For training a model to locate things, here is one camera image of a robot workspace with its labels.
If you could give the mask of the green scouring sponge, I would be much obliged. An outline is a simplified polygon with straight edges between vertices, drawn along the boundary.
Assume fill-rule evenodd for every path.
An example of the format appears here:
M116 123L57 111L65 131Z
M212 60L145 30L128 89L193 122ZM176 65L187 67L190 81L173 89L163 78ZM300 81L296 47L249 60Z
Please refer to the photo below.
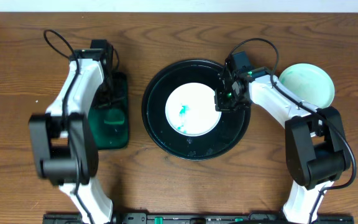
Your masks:
M120 109L112 108L106 112L104 123L108 125L123 125L126 116Z

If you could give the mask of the mint plate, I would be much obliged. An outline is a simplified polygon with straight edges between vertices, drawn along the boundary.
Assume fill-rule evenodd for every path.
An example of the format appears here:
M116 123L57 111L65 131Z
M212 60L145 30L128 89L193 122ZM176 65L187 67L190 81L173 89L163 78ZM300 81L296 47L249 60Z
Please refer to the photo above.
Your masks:
M320 108L327 108L333 102L334 83L331 77L316 65L291 65L280 74L279 80L296 96Z

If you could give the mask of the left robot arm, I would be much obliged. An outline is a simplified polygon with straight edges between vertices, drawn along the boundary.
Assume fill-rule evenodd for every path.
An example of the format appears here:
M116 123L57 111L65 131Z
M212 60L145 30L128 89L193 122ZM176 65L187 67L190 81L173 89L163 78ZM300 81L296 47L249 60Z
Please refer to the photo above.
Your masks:
M80 223L113 223L113 201L96 176L99 151L129 142L127 78L113 67L113 45L91 41L74 50L60 93L29 119L37 175L67 195Z

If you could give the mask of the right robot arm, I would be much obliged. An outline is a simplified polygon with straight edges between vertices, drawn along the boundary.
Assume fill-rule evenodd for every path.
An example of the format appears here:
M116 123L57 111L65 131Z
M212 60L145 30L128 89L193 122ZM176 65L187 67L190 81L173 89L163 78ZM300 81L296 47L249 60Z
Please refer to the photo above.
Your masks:
M283 126L286 164L293 179L283 216L290 223L317 222L325 193L334 188L334 181L354 160L338 110L303 101L268 68L251 65L245 52L226 58L219 79L217 111L247 109L255 104Z

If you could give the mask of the white plate with green stain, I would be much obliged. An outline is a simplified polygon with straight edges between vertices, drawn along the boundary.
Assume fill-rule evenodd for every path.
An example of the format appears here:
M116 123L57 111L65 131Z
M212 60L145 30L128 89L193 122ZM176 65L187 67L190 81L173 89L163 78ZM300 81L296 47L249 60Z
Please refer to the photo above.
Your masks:
M189 137L212 131L221 119L215 92L202 83L186 83L174 89L165 104L165 117L174 131Z

